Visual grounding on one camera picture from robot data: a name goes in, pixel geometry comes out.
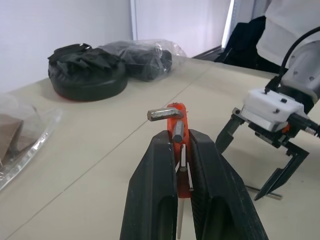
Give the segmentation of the small dark hex key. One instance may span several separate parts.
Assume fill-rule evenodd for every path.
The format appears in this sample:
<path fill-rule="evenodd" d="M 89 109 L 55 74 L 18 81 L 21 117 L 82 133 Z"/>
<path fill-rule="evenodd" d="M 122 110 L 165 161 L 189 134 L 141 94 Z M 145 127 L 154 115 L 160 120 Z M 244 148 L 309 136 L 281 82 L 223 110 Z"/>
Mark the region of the small dark hex key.
<path fill-rule="evenodd" d="M 191 169 L 189 163 L 186 166 L 181 166 L 178 163 L 175 167 L 177 190 L 180 198 L 189 198 L 190 192 L 194 190 Z"/>

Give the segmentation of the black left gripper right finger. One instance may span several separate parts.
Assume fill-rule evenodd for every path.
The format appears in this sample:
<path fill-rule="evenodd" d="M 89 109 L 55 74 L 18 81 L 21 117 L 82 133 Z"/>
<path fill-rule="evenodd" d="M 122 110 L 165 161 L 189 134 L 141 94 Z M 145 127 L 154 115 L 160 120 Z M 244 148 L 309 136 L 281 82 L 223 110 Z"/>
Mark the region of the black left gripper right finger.
<path fill-rule="evenodd" d="M 189 136 L 196 240 L 269 240 L 242 178 L 208 135 Z"/>

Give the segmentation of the clear bag of black items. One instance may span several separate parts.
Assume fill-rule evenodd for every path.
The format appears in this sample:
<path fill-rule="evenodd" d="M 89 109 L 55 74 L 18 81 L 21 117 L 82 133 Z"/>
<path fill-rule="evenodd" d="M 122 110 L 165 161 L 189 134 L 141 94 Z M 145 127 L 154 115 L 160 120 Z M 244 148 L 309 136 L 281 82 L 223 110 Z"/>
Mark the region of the clear bag of black items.
<path fill-rule="evenodd" d="M 129 78 L 144 82 L 166 78 L 187 59 L 177 43 L 165 39 L 119 40 L 99 48 L 119 57 Z"/>

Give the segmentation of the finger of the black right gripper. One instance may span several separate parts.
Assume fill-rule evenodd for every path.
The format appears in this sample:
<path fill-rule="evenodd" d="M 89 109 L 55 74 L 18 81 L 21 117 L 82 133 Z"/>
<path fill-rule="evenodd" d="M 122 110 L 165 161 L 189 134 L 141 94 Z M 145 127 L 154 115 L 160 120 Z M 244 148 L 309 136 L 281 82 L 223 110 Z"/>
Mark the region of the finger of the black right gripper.
<path fill-rule="evenodd" d="M 223 153 L 233 141 L 233 134 L 240 125 L 245 122 L 240 114 L 232 114 L 229 121 L 218 134 L 215 145 L 220 153 Z"/>
<path fill-rule="evenodd" d="M 284 168 L 277 168 L 274 171 L 274 173 L 270 176 L 270 178 L 255 196 L 255 201 L 263 198 L 264 196 L 284 185 L 310 154 L 308 151 L 289 141 L 284 145 L 284 147 L 287 148 L 286 155 L 291 156 L 290 161 Z"/>

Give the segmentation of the black chair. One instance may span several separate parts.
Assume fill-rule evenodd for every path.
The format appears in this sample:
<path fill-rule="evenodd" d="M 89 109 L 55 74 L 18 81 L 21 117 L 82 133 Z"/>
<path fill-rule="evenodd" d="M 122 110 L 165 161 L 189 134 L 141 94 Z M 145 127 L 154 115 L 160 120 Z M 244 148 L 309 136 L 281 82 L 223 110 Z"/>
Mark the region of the black chair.
<path fill-rule="evenodd" d="M 256 45 L 265 30 L 265 23 L 265 16 L 257 17 L 248 23 L 239 22 L 215 62 L 257 69 L 259 56 Z"/>

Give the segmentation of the loose thin hex key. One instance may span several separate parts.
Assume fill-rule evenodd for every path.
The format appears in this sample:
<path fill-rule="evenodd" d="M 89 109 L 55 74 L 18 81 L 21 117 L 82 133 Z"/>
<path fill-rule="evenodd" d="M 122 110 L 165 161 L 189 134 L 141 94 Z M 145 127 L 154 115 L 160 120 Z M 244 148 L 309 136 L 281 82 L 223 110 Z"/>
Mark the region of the loose thin hex key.
<path fill-rule="evenodd" d="M 247 189 L 249 192 L 257 193 L 257 194 L 260 192 L 260 189 L 259 189 L 259 188 L 256 188 L 256 187 L 253 187 L 253 186 L 249 186 L 249 185 L 246 185 L 245 187 L 246 187 L 246 189 Z M 266 197 L 272 198 L 272 199 L 275 199 L 275 200 L 279 200 L 279 201 L 283 199 L 283 196 L 282 196 L 282 195 L 277 194 L 277 193 L 273 193 L 273 192 L 268 193 L 268 194 L 266 195 Z"/>

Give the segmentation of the round black pouch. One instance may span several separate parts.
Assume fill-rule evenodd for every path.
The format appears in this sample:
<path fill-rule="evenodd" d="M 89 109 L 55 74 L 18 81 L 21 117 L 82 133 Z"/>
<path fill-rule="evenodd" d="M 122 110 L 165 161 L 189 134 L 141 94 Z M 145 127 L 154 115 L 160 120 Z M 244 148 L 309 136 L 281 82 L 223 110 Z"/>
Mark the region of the round black pouch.
<path fill-rule="evenodd" d="M 48 76 L 60 97 L 77 102 L 95 102 L 114 97 L 123 92 L 128 84 L 122 62 L 81 66 L 58 61 L 48 66 Z"/>

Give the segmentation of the crumpled black cloth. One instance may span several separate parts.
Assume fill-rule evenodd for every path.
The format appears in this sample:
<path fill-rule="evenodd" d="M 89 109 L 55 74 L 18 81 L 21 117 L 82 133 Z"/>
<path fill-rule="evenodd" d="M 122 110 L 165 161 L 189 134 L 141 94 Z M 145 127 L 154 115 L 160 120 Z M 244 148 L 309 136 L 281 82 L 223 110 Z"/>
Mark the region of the crumpled black cloth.
<path fill-rule="evenodd" d="M 77 77 L 111 78 L 117 71 L 124 71 L 124 64 L 118 56 L 86 43 L 58 48 L 48 57 L 50 78 L 57 78 L 59 75 L 68 81 L 74 81 Z"/>

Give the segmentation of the brown cardboard piece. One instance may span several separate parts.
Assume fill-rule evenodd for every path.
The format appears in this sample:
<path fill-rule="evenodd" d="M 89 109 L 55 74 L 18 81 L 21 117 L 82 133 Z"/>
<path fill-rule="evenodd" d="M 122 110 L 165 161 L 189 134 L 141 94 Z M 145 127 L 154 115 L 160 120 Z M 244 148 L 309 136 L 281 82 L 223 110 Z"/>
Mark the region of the brown cardboard piece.
<path fill-rule="evenodd" d="M 25 128 L 25 123 L 25 120 L 0 113 L 0 166 L 35 143 L 36 134 Z"/>

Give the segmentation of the white vertical post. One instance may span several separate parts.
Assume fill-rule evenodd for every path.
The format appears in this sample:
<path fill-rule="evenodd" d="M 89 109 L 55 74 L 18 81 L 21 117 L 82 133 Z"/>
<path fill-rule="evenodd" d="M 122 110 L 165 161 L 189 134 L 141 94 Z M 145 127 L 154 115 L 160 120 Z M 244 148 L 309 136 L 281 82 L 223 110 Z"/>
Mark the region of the white vertical post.
<path fill-rule="evenodd" d="M 225 22 L 225 27 L 223 31 L 221 47 L 224 49 L 227 46 L 230 35 L 236 25 L 237 17 L 238 17 L 238 0 L 230 0 L 230 5 L 227 13 L 227 18 Z"/>

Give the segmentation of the clear plastic bag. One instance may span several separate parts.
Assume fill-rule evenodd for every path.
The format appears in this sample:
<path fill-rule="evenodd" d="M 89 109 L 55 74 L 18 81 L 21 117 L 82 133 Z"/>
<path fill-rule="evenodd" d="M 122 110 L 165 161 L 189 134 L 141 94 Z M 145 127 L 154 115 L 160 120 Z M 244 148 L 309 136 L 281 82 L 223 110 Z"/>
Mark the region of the clear plastic bag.
<path fill-rule="evenodd" d="M 61 109 L 38 111 L 32 104 L 7 94 L 0 93 L 0 114 L 7 114 L 13 118 L 26 121 L 25 128 L 34 131 L 36 141 L 19 155 L 0 165 L 0 192 L 13 181 L 15 177 L 28 165 L 37 152 L 44 146 L 54 129 L 61 121 Z"/>

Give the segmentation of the large grey hex key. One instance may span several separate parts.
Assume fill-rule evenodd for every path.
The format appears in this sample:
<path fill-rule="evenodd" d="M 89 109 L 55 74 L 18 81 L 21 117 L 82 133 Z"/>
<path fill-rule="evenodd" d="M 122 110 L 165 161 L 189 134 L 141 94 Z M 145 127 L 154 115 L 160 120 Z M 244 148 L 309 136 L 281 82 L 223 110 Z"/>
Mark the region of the large grey hex key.
<path fill-rule="evenodd" d="M 175 107 L 152 109 L 147 112 L 147 119 L 150 122 L 159 120 L 173 120 L 173 123 L 168 123 L 167 126 L 173 126 L 171 134 L 172 140 L 175 143 L 181 143 L 184 139 L 185 124 L 183 118 L 184 114 Z"/>

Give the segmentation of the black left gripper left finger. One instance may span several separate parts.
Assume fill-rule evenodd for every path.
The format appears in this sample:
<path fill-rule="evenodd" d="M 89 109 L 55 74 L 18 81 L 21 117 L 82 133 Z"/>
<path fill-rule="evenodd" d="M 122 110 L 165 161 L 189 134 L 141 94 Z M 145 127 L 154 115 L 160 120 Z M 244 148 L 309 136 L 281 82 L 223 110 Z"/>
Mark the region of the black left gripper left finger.
<path fill-rule="evenodd" d="M 178 190 L 168 131 L 152 137 L 130 178 L 119 240 L 176 240 Z"/>

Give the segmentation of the thin dark hex key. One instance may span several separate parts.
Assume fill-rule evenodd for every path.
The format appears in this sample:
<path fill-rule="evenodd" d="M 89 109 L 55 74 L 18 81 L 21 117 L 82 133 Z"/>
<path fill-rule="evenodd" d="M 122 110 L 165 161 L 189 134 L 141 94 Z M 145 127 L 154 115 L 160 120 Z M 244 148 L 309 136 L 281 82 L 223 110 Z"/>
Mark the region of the thin dark hex key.
<path fill-rule="evenodd" d="M 185 144 L 181 145 L 180 171 L 186 172 L 187 169 L 187 147 Z"/>

